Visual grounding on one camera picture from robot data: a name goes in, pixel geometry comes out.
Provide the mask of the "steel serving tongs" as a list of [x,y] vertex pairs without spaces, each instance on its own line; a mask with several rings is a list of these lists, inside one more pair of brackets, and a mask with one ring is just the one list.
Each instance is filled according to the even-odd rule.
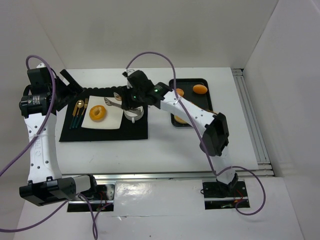
[[[115,99],[117,101],[120,101],[120,102],[122,101],[122,97],[118,93],[114,92],[113,96],[115,97]],[[117,107],[117,108],[122,109],[122,105],[121,104],[113,102],[110,99],[108,99],[107,97],[104,97],[103,99],[104,99],[104,102],[105,102],[105,104],[107,106]],[[138,108],[129,109],[129,110],[127,110],[127,112],[130,112],[130,113],[133,113],[133,114],[136,114],[136,115],[140,115],[141,114],[141,112],[140,112],[140,110]]]

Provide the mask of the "dark orange ring doughnut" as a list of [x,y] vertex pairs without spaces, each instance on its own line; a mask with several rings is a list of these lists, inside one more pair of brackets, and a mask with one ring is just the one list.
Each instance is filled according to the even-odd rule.
[[95,105],[89,111],[89,117],[94,122],[101,122],[107,116],[107,110],[103,105]]

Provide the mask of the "small round bun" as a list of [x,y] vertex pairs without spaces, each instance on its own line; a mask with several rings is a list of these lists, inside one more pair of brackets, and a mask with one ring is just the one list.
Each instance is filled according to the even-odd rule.
[[180,96],[180,97],[183,97],[185,92],[181,89],[181,88],[177,88],[176,89],[176,93]]

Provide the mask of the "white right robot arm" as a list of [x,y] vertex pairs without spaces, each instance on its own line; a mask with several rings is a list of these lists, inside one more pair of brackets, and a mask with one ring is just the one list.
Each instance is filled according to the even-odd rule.
[[200,108],[163,82],[153,84],[141,70],[126,70],[123,76],[127,85],[122,87],[121,107],[129,110],[141,105],[154,106],[187,122],[199,137],[199,147],[208,157],[219,188],[232,191],[238,175],[228,159],[230,133],[226,116]]

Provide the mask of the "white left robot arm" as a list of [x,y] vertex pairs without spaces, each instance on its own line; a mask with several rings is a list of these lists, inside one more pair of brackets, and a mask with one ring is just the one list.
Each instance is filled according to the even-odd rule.
[[44,64],[27,70],[30,84],[19,103],[31,144],[27,185],[19,188],[19,195],[36,206],[71,201],[78,194],[90,197],[97,190],[93,175],[63,177],[59,168],[55,138],[57,112],[83,92],[65,69],[60,74],[67,83]]

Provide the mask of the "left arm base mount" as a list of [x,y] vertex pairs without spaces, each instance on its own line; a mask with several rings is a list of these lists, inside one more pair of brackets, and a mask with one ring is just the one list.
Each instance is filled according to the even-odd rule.
[[[94,213],[113,212],[115,189],[115,180],[100,181],[97,183],[95,192],[87,192],[83,193],[83,195],[87,198]],[[89,205],[81,196],[79,196],[76,200],[70,201],[67,205],[68,213],[85,213],[89,211]]]

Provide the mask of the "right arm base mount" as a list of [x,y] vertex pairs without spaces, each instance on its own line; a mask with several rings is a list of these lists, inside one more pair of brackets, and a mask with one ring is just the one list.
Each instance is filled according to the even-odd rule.
[[234,209],[236,204],[238,204],[239,209],[250,207],[244,181],[238,181],[229,193],[223,193],[217,182],[203,182],[200,193],[204,197],[204,208],[206,210]]

